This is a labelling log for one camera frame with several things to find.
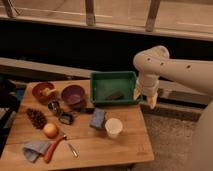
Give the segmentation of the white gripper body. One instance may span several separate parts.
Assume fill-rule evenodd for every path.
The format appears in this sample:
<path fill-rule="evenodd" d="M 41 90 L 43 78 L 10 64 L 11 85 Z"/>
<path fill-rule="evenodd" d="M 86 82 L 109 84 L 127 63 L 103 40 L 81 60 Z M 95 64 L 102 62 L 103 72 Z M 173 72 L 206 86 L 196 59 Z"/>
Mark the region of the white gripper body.
<path fill-rule="evenodd" d="M 154 96 L 159 88 L 158 76 L 152 74 L 140 74 L 136 81 L 136 90 L 145 96 Z"/>

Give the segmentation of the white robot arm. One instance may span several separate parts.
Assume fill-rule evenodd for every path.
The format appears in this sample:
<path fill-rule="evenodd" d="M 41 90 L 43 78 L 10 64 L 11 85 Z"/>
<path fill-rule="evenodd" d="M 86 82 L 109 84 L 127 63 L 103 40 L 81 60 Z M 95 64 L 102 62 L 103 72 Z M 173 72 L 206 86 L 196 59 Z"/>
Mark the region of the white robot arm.
<path fill-rule="evenodd" d="M 197 123 L 184 171 L 213 171 L 213 61 L 171 59 L 166 47 L 155 46 L 137 53 L 133 64 L 139 72 L 137 88 L 151 109 L 157 103 L 159 77 L 211 97 Z"/>

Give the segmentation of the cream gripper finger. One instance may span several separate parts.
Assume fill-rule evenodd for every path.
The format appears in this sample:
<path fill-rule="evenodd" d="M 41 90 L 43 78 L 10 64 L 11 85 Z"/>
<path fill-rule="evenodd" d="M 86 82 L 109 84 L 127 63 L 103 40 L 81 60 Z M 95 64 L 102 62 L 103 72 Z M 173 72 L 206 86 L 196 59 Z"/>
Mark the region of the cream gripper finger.
<path fill-rule="evenodd" d="M 133 92 L 133 99 L 137 100 L 137 98 L 141 95 L 141 88 L 136 86 Z"/>
<path fill-rule="evenodd" d="M 147 102 L 148 102 L 148 105 L 151 109 L 154 109 L 156 104 L 157 104 L 157 97 L 158 97 L 158 94 L 155 94 L 154 96 L 148 96 L 147 97 Z"/>

